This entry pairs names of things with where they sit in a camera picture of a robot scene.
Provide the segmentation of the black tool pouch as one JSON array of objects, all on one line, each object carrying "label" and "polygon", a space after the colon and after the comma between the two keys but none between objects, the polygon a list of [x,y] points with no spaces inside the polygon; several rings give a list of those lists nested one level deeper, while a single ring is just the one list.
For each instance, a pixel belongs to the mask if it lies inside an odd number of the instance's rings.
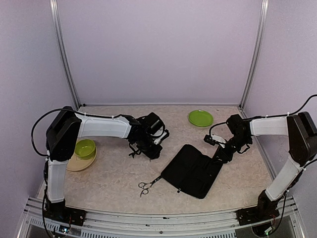
[{"label": "black tool pouch", "polygon": [[203,199],[219,174],[223,162],[185,144],[161,172],[161,177],[179,191]]}]

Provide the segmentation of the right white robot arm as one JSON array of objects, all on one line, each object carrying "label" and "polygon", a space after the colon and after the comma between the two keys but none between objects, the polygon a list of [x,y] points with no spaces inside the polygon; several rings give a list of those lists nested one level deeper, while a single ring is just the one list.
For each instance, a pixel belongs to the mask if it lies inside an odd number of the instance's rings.
[{"label": "right white robot arm", "polygon": [[317,154],[317,127],[308,112],[252,119],[243,119],[236,114],[225,124],[233,135],[231,139],[225,140],[211,132],[204,137],[204,142],[218,146],[214,157],[223,163],[230,162],[234,153],[243,154],[242,147],[249,148],[255,136],[288,137],[288,159],[272,184],[259,195],[258,204],[253,209],[254,217],[264,220],[276,209],[277,203],[287,190],[296,184],[306,167],[313,162]]}]

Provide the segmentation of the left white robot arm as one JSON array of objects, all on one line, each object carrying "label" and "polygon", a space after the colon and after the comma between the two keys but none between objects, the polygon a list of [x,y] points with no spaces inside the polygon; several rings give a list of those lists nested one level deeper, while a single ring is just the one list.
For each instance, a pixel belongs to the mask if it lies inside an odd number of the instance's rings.
[{"label": "left white robot arm", "polygon": [[155,113],[134,118],[129,115],[101,116],[73,110],[69,106],[58,113],[46,132],[47,210],[58,220],[69,216],[65,206],[64,180],[66,165],[75,152],[76,141],[82,137],[115,137],[128,140],[131,156],[144,154],[157,159],[161,142],[169,137],[165,124]]}]

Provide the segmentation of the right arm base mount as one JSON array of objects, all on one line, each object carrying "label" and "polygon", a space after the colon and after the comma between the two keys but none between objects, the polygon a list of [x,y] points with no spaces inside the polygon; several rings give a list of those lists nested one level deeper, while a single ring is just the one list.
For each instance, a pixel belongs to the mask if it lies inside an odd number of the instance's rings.
[{"label": "right arm base mount", "polygon": [[249,225],[265,220],[272,219],[280,215],[278,209],[261,210],[257,206],[243,208],[236,211],[237,219],[240,226]]}]

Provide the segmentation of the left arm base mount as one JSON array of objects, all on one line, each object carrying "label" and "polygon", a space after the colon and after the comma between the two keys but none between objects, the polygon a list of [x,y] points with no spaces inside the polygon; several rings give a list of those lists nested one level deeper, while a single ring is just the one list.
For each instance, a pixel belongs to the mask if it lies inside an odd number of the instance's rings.
[{"label": "left arm base mount", "polygon": [[58,203],[45,202],[44,217],[70,225],[83,226],[87,212],[82,209],[67,207],[65,200]]}]

